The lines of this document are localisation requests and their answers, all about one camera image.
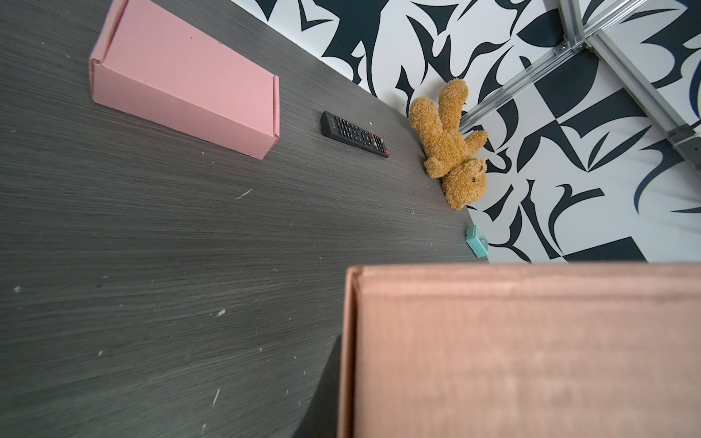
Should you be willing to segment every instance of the metal bar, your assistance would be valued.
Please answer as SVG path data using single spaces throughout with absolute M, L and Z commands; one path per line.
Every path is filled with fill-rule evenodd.
M 579 46 L 584 42 L 584 26 L 582 13 L 579 10 L 579 0 L 557 0 L 562 27 L 565 30 L 565 42 L 570 47 Z
M 608 7 L 604 12 L 598 14 L 584 26 L 584 37 L 587 38 L 600 29 L 608 29 L 623 20 L 646 1 L 647 0 L 622 0 Z M 502 87 L 486 96 L 484 100 L 462 116 L 460 119 L 460 132 L 465 134 L 484 117 L 493 113 L 506 102 L 516 97 L 521 91 L 570 60 L 581 51 L 582 47 L 582 45 L 568 47 L 567 44 L 564 44 L 538 58 L 532 65 L 518 73 Z
M 665 133 L 672 146 L 690 161 L 696 170 L 701 170 L 701 139 L 694 129 L 662 97 L 606 32 L 596 32 L 587 38 L 587 42 L 631 97 L 638 102 L 645 114 Z

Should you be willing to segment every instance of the white speck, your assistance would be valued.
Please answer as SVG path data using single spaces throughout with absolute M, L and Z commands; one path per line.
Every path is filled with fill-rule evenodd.
M 241 199 L 241 198 L 243 198 L 243 197 L 246 196 L 247 194 L 251 193 L 251 190 L 247 191 L 246 193 L 244 193 L 243 195 L 241 195 L 241 196 L 239 196 L 238 198 L 235 198 L 235 199 Z

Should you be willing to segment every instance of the pink box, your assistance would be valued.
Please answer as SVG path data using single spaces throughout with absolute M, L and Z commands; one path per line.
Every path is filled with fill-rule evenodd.
M 90 55 L 98 104 L 262 159 L 279 78 L 149 0 L 114 0 Z

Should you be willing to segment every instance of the peach cardboard box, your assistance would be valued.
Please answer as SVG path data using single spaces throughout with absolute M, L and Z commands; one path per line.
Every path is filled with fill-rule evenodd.
M 701 437 L 701 266 L 348 270 L 339 438 Z
M 90 55 L 98 104 L 262 159 L 279 79 L 149 0 L 114 0 Z

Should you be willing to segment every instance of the brown teddy bear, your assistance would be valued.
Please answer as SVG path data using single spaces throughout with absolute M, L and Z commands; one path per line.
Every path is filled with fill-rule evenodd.
M 419 97 L 409 109 L 409 121 L 426 153 L 426 173 L 444 177 L 445 198 L 454 210 L 480 199 L 486 190 L 486 163 L 472 156 L 486 143 L 487 133 L 476 131 L 463 138 L 458 131 L 468 93 L 465 81 L 453 79 L 440 93 L 438 107 L 428 97 Z

